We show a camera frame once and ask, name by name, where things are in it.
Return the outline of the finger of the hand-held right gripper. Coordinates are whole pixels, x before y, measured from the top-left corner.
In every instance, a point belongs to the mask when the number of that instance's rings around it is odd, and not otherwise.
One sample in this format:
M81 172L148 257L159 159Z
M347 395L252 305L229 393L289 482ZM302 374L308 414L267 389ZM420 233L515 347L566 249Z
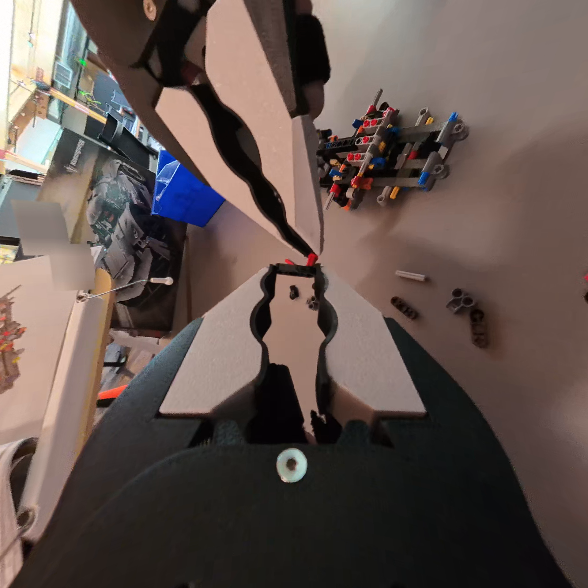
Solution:
M307 105L298 104L280 1L216 1L208 12L205 70L224 106L250 131L261 175L279 198L275 223L320 255L324 223Z
M318 254L318 137L274 83L162 90L155 111L225 200L303 257Z

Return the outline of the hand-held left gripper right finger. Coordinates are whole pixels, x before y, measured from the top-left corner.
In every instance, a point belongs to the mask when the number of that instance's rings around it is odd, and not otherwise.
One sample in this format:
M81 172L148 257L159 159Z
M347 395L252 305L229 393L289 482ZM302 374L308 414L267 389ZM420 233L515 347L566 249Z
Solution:
M420 418L426 409L383 314L331 270L316 267L316 402L335 420Z

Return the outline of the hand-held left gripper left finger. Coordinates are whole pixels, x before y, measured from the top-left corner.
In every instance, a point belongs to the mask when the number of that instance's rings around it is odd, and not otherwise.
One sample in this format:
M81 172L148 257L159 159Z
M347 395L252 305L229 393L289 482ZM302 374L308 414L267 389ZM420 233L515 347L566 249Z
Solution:
M159 412L249 422L267 372L263 337L271 325L276 267L262 268L202 317Z

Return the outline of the multicolour lego car chassis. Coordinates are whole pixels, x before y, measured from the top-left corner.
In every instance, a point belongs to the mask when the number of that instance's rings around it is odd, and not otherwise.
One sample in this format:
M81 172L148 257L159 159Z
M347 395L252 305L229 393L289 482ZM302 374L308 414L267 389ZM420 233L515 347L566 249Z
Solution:
M338 136L317 130L319 185L327 189L324 210L336 204L356 210L371 190L386 206L403 190L429 192L450 174L452 147L469 136L468 124L457 112L436 121L422 108L412 126L401 126L398 109L376 92L366 113L352 123L353 134Z

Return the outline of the dark lego set box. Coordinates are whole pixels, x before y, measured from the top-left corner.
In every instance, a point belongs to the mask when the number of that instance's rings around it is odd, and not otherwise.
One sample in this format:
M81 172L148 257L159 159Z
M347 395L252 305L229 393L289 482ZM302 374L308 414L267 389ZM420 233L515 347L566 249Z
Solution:
M38 200L59 203L70 241L100 246L112 279L115 329L172 330L187 226L152 215L155 175L62 129Z

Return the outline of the person's right hand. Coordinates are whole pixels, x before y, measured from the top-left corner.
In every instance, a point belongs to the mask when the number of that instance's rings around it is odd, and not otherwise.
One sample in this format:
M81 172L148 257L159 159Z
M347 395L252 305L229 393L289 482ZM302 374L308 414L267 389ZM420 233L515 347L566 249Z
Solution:
M309 82L302 87L302 92L308 106L308 114L314 121L323 111L325 104L325 85L323 81Z

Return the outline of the black tray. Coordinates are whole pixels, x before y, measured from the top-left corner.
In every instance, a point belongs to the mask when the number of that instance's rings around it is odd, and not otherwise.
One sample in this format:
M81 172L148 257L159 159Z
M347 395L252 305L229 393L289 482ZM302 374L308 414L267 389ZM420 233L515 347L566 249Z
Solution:
M149 167L151 160L157 158L159 154L150 146L141 143L122 122L111 114L107 114L107 121L98 140L121 157L145 168Z

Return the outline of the blue plastic bin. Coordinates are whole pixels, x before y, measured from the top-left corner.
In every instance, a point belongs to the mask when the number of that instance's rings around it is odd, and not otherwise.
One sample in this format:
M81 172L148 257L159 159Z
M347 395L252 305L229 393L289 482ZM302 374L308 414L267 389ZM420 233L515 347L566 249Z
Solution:
M151 213L203 228L224 202L221 195L181 164L162 196L160 209Z

